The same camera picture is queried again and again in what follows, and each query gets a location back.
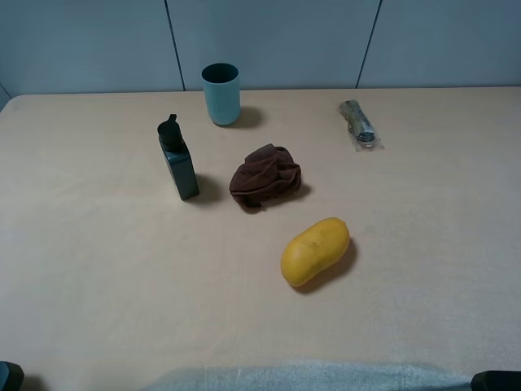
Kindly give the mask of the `yellow mango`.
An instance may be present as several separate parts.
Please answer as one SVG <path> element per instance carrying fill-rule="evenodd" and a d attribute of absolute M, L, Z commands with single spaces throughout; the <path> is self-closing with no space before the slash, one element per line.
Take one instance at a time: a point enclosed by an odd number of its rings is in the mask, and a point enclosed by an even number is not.
<path fill-rule="evenodd" d="M 323 219 L 288 243 L 280 261 L 282 276 L 293 288 L 305 285 L 336 264 L 349 244 L 350 232 L 343 220 Z"/>

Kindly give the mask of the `crumpled brown cloth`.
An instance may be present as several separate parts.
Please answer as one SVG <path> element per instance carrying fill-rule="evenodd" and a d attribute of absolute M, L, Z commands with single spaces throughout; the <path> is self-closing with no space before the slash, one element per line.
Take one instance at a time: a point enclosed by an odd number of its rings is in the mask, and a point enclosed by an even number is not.
<path fill-rule="evenodd" d="M 291 153 L 269 143 L 244 158 L 230 180 L 229 192 L 244 212 L 256 213 L 265 202 L 293 196 L 301 184 L 301 167 Z"/>

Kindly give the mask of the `dark green pump bottle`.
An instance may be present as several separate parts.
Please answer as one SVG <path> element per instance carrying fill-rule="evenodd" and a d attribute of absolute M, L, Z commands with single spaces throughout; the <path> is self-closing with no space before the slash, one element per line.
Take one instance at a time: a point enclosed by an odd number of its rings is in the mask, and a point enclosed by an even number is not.
<path fill-rule="evenodd" d="M 157 132 L 160 147 L 181 200 L 197 196 L 197 178 L 189 149 L 177 123 L 177 115 L 171 114 L 168 120 L 159 124 Z"/>

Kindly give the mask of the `clear wrapped snack packet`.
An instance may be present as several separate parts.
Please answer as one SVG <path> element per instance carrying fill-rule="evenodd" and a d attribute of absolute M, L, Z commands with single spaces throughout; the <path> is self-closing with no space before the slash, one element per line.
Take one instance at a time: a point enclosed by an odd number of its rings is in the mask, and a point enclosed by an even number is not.
<path fill-rule="evenodd" d="M 358 152 L 383 150 L 383 145 L 373 125 L 355 99 L 342 102 L 339 112 L 347 122 L 348 134 Z"/>

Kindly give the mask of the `light blue cup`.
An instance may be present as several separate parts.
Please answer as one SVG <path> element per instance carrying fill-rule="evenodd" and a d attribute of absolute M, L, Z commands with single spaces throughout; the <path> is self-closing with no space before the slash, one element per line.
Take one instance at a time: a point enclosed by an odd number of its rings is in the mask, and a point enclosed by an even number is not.
<path fill-rule="evenodd" d="M 241 112 L 238 69 L 228 63 L 210 64 L 203 69 L 201 77 L 212 122 L 221 126 L 235 123 Z"/>

